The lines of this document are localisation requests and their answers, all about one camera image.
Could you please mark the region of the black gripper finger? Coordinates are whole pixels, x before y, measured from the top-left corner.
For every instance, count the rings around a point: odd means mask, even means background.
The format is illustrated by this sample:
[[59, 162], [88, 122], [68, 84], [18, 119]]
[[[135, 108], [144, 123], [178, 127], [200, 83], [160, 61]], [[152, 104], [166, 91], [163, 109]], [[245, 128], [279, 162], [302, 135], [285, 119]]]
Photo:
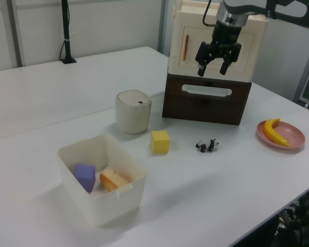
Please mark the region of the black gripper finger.
[[225, 75], [229, 66], [238, 60], [241, 47], [240, 43], [220, 46], [221, 56], [224, 60], [219, 71], [222, 75]]
[[215, 45], [201, 42], [195, 60], [198, 62], [198, 75], [204, 76], [207, 65], [215, 59]]

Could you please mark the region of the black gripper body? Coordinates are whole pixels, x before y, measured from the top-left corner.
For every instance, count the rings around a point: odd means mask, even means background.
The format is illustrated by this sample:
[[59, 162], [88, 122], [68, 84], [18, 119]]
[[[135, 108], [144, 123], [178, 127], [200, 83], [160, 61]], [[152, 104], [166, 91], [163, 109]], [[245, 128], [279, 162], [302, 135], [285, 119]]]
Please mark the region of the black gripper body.
[[231, 57], [238, 57], [242, 47], [237, 42], [241, 30], [241, 27], [216, 22], [212, 33], [211, 44], [214, 45], [214, 49], [211, 54], [214, 57], [224, 57], [229, 53]]

